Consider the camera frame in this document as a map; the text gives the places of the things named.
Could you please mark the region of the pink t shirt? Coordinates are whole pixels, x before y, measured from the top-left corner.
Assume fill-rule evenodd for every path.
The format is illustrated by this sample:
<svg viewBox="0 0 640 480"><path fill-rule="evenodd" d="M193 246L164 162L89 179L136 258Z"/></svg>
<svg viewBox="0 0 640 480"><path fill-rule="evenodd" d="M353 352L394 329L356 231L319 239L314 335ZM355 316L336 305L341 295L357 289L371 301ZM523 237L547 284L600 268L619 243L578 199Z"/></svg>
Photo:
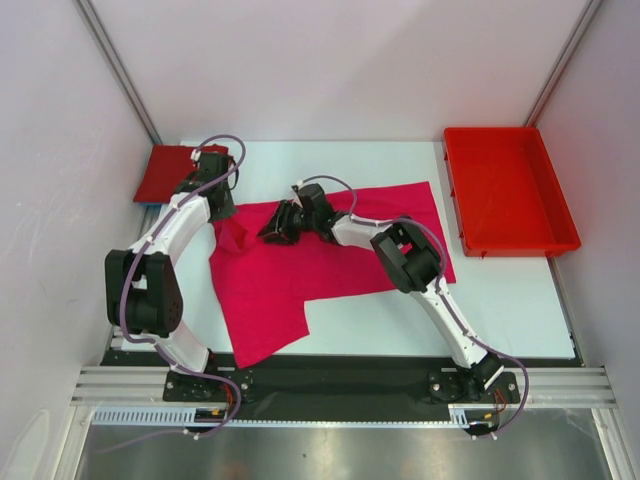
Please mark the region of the pink t shirt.
<svg viewBox="0 0 640 480"><path fill-rule="evenodd" d="M308 335L305 302L394 288L370 250L331 245L311 232L294 245L265 243L258 232L276 208L274 202L240 205L213 226L213 288L241 368Z"/></svg>

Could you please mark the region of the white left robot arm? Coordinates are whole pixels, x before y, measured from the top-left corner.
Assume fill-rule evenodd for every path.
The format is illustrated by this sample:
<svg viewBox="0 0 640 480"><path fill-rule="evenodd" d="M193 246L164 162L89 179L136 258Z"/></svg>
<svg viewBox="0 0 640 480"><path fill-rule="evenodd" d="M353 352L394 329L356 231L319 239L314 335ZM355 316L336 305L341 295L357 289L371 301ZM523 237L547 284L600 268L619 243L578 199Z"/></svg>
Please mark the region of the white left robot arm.
<svg viewBox="0 0 640 480"><path fill-rule="evenodd" d="M204 225L235 213L228 178L238 166L227 153L200 149L192 161L195 170L175 187L149 230L128 249L107 254L106 307L108 321L127 342L152 346L172 369L188 373L188 392L209 400L219 391L220 376L207 367L210 351L183 319L175 266Z"/></svg>

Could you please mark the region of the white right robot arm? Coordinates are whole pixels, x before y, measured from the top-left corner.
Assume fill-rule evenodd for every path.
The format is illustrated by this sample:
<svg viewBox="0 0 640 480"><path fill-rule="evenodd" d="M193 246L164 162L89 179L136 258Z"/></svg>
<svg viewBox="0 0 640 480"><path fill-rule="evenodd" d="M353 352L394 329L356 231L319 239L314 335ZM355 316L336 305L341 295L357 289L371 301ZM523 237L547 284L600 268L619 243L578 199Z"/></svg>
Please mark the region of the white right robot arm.
<svg viewBox="0 0 640 480"><path fill-rule="evenodd" d="M313 232L330 244L374 252L392 285L415 299L449 345L463 393L473 401L486 400L496 391L504 365L454 302L445 280L448 255L438 237L410 217L377 220L356 215L354 190L350 209L336 210L317 179L295 184L293 197L278 204L258 237L293 245L303 233Z"/></svg>

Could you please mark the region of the folded dark red shirt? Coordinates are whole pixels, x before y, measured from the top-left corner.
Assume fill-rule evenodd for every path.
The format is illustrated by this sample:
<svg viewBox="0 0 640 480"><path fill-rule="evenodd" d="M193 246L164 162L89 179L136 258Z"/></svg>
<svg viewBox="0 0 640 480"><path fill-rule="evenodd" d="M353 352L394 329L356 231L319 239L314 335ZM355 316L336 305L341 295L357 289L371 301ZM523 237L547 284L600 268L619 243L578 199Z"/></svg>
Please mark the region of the folded dark red shirt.
<svg viewBox="0 0 640 480"><path fill-rule="evenodd" d="M156 145L133 197L141 204L168 204L179 184L197 171L191 156L194 147Z"/></svg>

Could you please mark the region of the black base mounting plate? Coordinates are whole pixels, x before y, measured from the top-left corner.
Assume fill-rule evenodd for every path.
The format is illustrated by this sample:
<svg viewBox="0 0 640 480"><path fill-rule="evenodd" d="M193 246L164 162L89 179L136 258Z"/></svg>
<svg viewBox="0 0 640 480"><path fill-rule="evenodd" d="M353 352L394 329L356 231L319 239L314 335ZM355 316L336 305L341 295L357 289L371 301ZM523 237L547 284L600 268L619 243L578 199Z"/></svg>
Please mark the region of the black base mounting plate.
<svg viewBox="0 0 640 480"><path fill-rule="evenodd" d="M274 355L240 368L232 354L215 353L207 372L240 388L240 420L391 423L440 420L449 403L490 408L501 397L515 406L524 391L523 372L579 364L578 359L506 361L486 393L463 380L444 357Z"/></svg>

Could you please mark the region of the red plastic bin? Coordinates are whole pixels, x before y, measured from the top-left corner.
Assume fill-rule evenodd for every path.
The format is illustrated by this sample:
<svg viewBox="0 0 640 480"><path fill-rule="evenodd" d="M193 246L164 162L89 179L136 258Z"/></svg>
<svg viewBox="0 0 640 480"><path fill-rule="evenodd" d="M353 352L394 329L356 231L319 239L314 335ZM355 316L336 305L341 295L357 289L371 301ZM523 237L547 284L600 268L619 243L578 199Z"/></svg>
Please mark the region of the red plastic bin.
<svg viewBox="0 0 640 480"><path fill-rule="evenodd" d="M447 127L443 140L466 256L554 258L581 247L537 128Z"/></svg>

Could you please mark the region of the left corner frame post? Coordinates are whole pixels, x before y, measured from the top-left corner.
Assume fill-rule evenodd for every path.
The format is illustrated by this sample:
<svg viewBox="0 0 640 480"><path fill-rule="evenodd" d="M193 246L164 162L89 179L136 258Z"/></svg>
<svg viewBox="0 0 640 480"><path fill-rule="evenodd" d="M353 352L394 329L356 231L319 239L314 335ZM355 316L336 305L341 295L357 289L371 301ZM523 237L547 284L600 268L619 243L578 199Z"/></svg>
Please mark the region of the left corner frame post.
<svg viewBox="0 0 640 480"><path fill-rule="evenodd" d="M72 3L146 136L153 145L161 145L161 135L94 2L73 0Z"/></svg>

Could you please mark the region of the corner frame post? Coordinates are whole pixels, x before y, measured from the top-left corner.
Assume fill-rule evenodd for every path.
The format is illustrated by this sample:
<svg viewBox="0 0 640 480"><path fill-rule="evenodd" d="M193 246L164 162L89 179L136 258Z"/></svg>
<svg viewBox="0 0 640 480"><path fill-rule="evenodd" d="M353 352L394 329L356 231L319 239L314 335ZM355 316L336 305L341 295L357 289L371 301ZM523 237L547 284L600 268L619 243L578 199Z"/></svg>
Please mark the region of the corner frame post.
<svg viewBox="0 0 640 480"><path fill-rule="evenodd" d="M572 27L567 40L562 46L552 68L543 82L532 107L524 119L524 127L536 127L549 103L551 102L556 89L559 87L563 77L568 72L573 59L580 50L584 40L587 38L591 28L594 26L600 12L607 4L605 0L588 0L585 2L574 26Z"/></svg>
<svg viewBox="0 0 640 480"><path fill-rule="evenodd" d="M73 0L72 3L146 136L153 145L161 145L161 135L94 2Z"/></svg>

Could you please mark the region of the right corner frame post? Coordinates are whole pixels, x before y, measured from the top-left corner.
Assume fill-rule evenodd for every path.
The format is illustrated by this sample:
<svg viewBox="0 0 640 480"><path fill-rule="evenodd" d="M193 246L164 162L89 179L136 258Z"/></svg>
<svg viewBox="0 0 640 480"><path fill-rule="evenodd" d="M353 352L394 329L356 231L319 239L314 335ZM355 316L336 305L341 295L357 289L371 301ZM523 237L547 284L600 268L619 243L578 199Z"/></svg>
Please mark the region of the right corner frame post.
<svg viewBox="0 0 640 480"><path fill-rule="evenodd" d="M562 46L552 68L543 82L532 107L524 119L524 127L536 127L549 103L551 102L556 89L559 87L563 77L568 72L573 59L580 50L584 40L587 38L591 28L594 26L600 12L607 4L605 0L588 0L585 2L574 26L572 27L567 40Z"/></svg>

